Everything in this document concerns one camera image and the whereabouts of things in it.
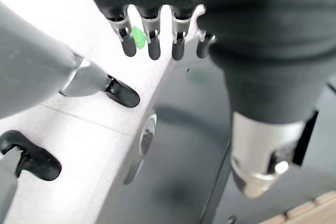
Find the gray robot arm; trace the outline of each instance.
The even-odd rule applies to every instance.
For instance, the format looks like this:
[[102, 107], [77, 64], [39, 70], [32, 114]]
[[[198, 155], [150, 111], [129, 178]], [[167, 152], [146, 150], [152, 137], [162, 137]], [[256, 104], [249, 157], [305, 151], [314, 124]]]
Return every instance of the gray robot arm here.
[[94, 62], [73, 53], [0, 3], [0, 118], [44, 102], [104, 91], [127, 107], [139, 95]]

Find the robotic hand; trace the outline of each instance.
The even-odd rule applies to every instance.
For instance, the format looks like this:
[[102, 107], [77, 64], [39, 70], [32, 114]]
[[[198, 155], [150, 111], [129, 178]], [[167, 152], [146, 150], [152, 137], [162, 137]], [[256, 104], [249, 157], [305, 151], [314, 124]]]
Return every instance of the robotic hand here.
[[[209, 52], [224, 71], [236, 183], [248, 197], [258, 197], [287, 170], [321, 89], [336, 70], [336, 0], [94, 1], [129, 57], [136, 48], [127, 6], [135, 5], [153, 60], [161, 53], [161, 6], [171, 6], [172, 57], [179, 60], [193, 10], [204, 4], [206, 13], [197, 20], [202, 31], [197, 54], [203, 58]], [[0, 17], [0, 89], [5, 90], [0, 118], [55, 92], [81, 96], [101, 90], [125, 106], [139, 103], [130, 87], [1, 4]]]
[[209, 51], [224, 71], [236, 184], [246, 196], [258, 197], [288, 169], [321, 89], [336, 70], [336, 0], [94, 1], [130, 57], [136, 49], [125, 10], [135, 5], [153, 60], [160, 56], [160, 7], [171, 6], [172, 57], [179, 60], [194, 7], [204, 4], [197, 53], [202, 58]]

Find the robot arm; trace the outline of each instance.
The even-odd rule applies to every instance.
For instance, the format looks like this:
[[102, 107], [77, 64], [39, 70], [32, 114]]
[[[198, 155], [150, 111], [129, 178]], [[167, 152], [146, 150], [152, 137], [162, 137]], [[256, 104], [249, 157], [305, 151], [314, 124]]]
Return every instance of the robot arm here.
[[[193, 8], [204, 4], [206, 13], [197, 22], [211, 41], [206, 50], [225, 75], [233, 114], [231, 162], [236, 183], [246, 196], [258, 197], [287, 170], [321, 89], [336, 69], [336, 0], [94, 1], [123, 47], [124, 38], [129, 42], [132, 37], [125, 6], [138, 8], [148, 42], [156, 38], [159, 45], [155, 37], [159, 31], [148, 23], [157, 22], [157, 10], [169, 4], [175, 60], [183, 56]], [[212, 34], [216, 43], [209, 39]]]

